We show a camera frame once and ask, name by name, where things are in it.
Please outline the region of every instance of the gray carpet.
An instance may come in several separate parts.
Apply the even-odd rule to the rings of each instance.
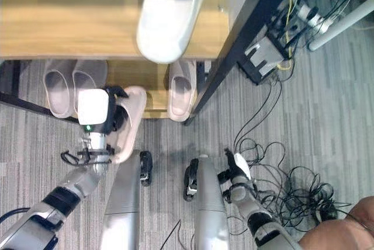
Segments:
[[[335,199],[356,203],[372,195],[374,184],[374,30],[348,29],[317,51],[300,49],[294,77],[271,115],[249,137],[287,148],[283,169],[305,165],[335,189]],[[44,105],[43,62],[23,63],[21,97]],[[144,120],[136,147],[154,157],[154,180],[141,188],[140,249],[159,249],[181,219],[181,242],[189,249],[193,203],[182,199],[183,173],[199,154],[226,168],[223,150],[260,107],[268,85],[254,86],[235,67],[188,127],[171,120]],[[0,213],[40,201],[72,168],[59,153],[79,145],[76,125],[0,105]],[[276,164],[280,153],[264,162]],[[116,167],[70,215],[58,249],[98,249],[101,222]],[[266,178],[261,172],[256,178]],[[237,214],[227,206],[228,214]],[[0,234],[16,217],[0,225]],[[230,221],[233,231],[243,228]],[[254,249],[249,233],[231,237],[232,249]],[[165,249],[182,249],[176,233]]]

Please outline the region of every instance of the white cylinder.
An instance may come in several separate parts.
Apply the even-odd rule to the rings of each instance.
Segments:
[[[360,19],[364,18],[366,15],[374,11],[374,0],[366,0],[358,8],[349,13],[345,18],[339,21],[334,26],[331,26],[326,33],[318,37],[309,44],[310,50],[316,50],[317,48],[323,46],[328,41],[330,41],[335,36],[339,35],[345,29],[349,28],[355,24]]]

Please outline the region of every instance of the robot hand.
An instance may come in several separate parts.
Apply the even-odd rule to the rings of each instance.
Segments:
[[[118,86],[82,91],[78,98],[78,120],[83,126],[83,151],[78,157],[68,151],[61,158],[77,166],[40,203],[35,204],[0,239],[0,249],[53,249],[57,231],[78,203],[90,195],[110,163],[114,150],[106,136],[119,129],[127,118],[116,105],[116,97],[128,97]]]
[[[220,181],[231,180],[232,186],[223,193],[226,201],[234,203],[247,222],[258,249],[301,249],[288,232],[278,224],[252,194],[250,168],[239,154],[225,150],[229,169],[219,175]]]

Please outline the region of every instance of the shoe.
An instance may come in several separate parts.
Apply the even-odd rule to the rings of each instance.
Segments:
[[[112,158],[112,162],[115,164],[120,164],[131,156],[147,103],[147,93],[140,86],[130,86],[125,88],[124,91],[129,97],[118,98],[117,105],[125,109],[127,119],[121,128],[110,133],[107,139],[108,144],[115,148],[116,153]]]
[[[47,60],[43,83],[49,109],[55,117],[64,119],[74,112],[72,72],[76,60]]]
[[[174,121],[185,121],[196,92],[196,67],[193,61],[178,60],[169,71],[168,115]]]
[[[144,0],[137,45],[145,58],[169,64],[182,56],[203,0]]]
[[[74,110],[78,113],[79,93],[85,89],[105,86],[108,64],[105,60],[78,60],[72,72],[74,83]]]

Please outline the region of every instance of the tangled wires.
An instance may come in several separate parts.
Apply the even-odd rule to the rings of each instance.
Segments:
[[[281,151],[277,165],[263,164],[263,160],[269,158],[268,155],[275,149]],[[321,182],[320,174],[311,169],[296,166],[285,172],[281,165],[286,148],[280,142],[272,142],[264,148],[255,140],[244,138],[238,143],[238,151],[246,158],[253,175],[258,174],[256,172],[269,175],[254,178],[252,194],[284,227],[306,232],[327,218],[337,218],[336,213],[341,211],[338,208],[351,205],[336,202],[334,188]]]

